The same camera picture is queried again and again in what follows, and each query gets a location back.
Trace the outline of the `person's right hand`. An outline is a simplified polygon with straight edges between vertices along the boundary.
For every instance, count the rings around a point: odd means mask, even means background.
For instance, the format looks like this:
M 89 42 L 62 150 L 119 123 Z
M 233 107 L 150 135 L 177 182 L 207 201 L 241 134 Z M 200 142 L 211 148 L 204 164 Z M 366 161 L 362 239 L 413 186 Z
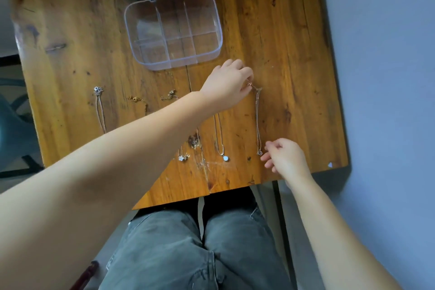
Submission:
M 271 171 L 279 174 L 290 189 L 302 188 L 309 183 L 314 183 L 303 150 L 296 142 L 283 139 L 285 140 L 285 166 L 283 169 L 271 169 Z

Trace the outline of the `person's left hand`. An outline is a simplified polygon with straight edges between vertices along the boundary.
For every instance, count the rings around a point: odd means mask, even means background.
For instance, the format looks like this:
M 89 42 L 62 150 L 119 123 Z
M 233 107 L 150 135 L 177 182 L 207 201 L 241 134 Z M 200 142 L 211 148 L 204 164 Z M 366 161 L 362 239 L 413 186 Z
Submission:
M 253 78 L 253 69 L 240 59 L 216 66 L 199 91 L 206 114 L 212 116 L 238 104 L 252 90 Z

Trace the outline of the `person's right forearm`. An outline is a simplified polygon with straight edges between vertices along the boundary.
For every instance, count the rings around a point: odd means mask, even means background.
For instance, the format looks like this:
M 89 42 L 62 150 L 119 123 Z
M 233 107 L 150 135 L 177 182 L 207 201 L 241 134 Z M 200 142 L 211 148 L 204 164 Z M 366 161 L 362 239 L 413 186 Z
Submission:
M 281 174 L 296 200 L 326 290 L 403 290 L 310 173 Z

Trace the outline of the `person's left forearm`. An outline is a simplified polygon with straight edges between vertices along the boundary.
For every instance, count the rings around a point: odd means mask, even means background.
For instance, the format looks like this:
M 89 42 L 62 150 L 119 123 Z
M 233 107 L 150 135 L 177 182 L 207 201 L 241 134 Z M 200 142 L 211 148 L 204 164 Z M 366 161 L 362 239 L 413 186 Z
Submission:
M 0 290 L 69 290 L 208 111 L 189 93 L 0 194 Z

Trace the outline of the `clear plastic compartment box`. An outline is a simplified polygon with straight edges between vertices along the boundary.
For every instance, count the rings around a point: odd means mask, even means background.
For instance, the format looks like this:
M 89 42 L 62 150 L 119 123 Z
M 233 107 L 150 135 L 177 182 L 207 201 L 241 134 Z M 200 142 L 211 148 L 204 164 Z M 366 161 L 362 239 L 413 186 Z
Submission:
M 133 57 L 161 71 L 220 55 L 223 34 L 215 0 L 131 0 L 124 21 Z

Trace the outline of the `grey jeans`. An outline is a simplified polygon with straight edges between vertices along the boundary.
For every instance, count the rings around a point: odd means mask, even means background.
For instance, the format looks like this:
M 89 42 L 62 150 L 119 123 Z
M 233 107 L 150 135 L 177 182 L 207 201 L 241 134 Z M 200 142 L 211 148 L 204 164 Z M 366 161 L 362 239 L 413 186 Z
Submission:
M 211 216 L 164 209 L 130 221 L 99 290 L 294 290 L 256 200 Z

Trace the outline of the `dark red wooden object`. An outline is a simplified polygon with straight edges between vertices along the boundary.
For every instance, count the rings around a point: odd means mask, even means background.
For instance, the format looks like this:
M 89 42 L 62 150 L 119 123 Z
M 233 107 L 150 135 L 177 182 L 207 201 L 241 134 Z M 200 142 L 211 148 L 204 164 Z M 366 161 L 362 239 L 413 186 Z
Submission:
M 99 266 L 99 262 L 97 260 L 93 260 L 86 270 L 81 274 L 79 279 L 75 282 L 71 290 L 84 290 L 91 278 L 94 277 L 99 270 Z

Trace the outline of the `teal chair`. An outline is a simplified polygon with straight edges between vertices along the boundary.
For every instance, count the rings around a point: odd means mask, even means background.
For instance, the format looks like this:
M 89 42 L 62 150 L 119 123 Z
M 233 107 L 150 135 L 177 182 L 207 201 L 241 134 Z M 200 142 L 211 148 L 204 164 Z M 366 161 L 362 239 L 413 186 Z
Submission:
M 27 93 L 10 102 L 0 92 L 0 181 L 31 176 L 44 170 L 44 166 L 32 157 L 40 151 L 34 121 L 18 113 L 27 101 Z M 27 168 L 4 170 L 17 159 L 21 159 Z

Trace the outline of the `black top with white drawstring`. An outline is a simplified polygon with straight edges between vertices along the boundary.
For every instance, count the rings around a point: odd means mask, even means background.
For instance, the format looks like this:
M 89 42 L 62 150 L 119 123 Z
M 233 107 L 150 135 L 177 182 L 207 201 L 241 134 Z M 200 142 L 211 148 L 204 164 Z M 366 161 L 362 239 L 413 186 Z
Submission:
M 227 191 L 209 194 L 204 197 L 202 216 L 198 216 L 199 198 L 187 199 L 175 203 L 162 205 L 163 210 L 177 210 L 190 215 L 199 227 L 199 219 L 206 225 L 213 216 L 232 210 L 254 211 L 257 202 L 249 187 L 230 189 Z

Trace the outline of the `black metal table frame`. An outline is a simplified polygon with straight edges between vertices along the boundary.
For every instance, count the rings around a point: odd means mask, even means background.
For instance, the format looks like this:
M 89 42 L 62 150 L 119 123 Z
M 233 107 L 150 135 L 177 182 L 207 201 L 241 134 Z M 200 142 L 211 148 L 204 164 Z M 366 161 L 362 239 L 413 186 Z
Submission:
M 290 248 L 290 244 L 289 244 L 285 216 L 284 216 L 284 211 L 282 208 L 282 201 L 281 201 L 281 197 L 280 197 L 279 184 L 278 184 L 278 181 L 276 181 L 276 180 L 272 181 L 271 184 L 272 184 L 274 198 L 275 198 L 275 205 L 276 205 L 276 209 L 277 209 L 278 222 L 279 222 L 280 233 L 281 233 L 281 237 L 282 237 L 282 243 L 283 243 L 284 254 L 285 254 L 285 261 L 287 264 L 289 277 L 291 280 L 293 290 L 298 290 L 295 267 L 294 267 L 293 259 L 291 256 L 291 248 Z

